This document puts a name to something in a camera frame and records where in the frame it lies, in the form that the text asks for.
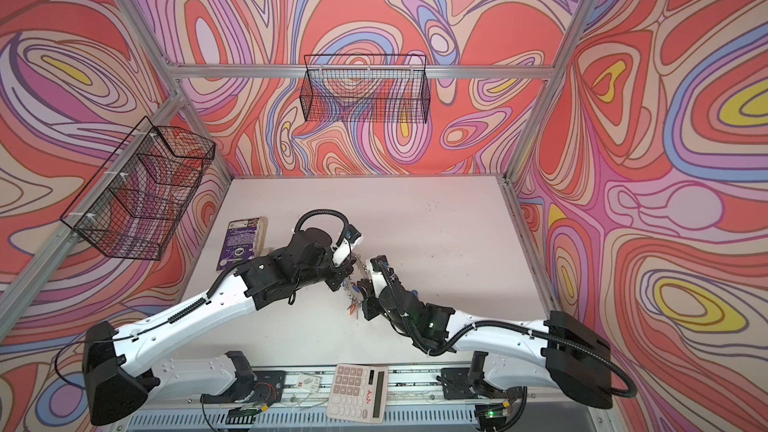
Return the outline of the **round keyring disc with keys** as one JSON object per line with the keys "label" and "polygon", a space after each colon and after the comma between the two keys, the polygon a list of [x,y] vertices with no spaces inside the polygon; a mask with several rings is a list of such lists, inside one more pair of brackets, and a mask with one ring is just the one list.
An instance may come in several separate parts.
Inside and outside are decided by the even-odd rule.
{"label": "round keyring disc with keys", "polygon": [[352,264],[352,272],[343,282],[343,287],[350,300],[348,313],[351,317],[358,319],[365,298],[362,282],[369,280],[370,274],[360,255],[354,254],[353,258],[354,263]]}

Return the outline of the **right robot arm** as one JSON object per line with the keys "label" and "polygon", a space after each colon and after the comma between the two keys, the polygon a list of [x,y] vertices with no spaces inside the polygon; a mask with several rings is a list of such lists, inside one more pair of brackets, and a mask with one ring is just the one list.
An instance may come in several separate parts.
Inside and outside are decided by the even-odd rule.
{"label": "right robot arm", "polygon": [[553,310],[533,321],[480,317],[421,301],[383,255],[370,259],[366,271],[367,319],[383,316],[428,357],[471,354],[468,378],[481,395],[550,387],[581,405],[610,409],[614,399],[638,393],[630,375],[612,361],[608,341],[565,312]]}

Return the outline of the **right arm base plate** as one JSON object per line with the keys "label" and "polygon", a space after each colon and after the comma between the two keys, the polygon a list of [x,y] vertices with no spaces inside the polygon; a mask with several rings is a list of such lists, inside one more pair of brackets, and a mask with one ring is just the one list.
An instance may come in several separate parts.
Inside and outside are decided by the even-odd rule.
{"label": "right arm base plate", "polygon": [[505,399],[514,402],[527,396],[526,387],[502,390],[491,385],[480,370],[470,367],[443,368],[436,377],[447,400]]}

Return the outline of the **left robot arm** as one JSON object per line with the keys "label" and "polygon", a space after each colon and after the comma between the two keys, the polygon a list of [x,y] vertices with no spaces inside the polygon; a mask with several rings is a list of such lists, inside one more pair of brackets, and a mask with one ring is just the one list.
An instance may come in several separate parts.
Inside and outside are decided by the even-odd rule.
{"label": "left robot arm", "polygon": [[198,395],[213,404],[253,399],[257,379],[244,353],[180,361],[173,353],[274,302],[293,304],[304,287],[324,283],[339,290],[353,271],[353,250],[362,240],[343,213],[314,209],[298,219],[287,246],[230,265],[192,298],[121,327],[107,321],[89,327],[80,342],[79,387],[91,424],[116,423],[152,399]]}

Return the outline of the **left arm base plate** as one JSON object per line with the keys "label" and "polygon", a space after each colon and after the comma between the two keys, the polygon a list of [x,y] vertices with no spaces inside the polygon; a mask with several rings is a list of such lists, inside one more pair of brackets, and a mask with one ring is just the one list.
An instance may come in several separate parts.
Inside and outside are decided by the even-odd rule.
{"label": "left arm base plate", "polygon": [[256,370],[250,376],[237,377],[234,383],[218,395],[203,394],[203,404],[256,403],[271,405],[282,400],[287,378],[285,370]]}

